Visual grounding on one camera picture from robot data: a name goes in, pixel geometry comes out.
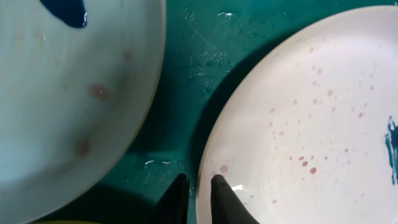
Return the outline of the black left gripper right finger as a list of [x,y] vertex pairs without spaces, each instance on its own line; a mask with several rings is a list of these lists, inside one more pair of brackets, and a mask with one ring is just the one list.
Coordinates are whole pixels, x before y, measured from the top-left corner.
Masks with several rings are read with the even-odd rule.
[[212,224],[259,224],[220,174],[211,179],[211,221]]

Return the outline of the white plate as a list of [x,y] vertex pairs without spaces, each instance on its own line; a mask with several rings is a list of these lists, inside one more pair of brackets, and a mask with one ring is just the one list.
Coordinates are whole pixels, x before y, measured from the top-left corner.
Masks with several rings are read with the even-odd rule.
[[198,223],[215,174],[259,223],[396,223],[397,8],[335,14],[266,55],[207,140]]

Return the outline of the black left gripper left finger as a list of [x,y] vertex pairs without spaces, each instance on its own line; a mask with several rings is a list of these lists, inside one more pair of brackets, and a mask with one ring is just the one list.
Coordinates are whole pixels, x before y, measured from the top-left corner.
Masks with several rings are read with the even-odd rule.
[[150,216],[150,224],[187,224],[190,181],[179,174],[161,196]]

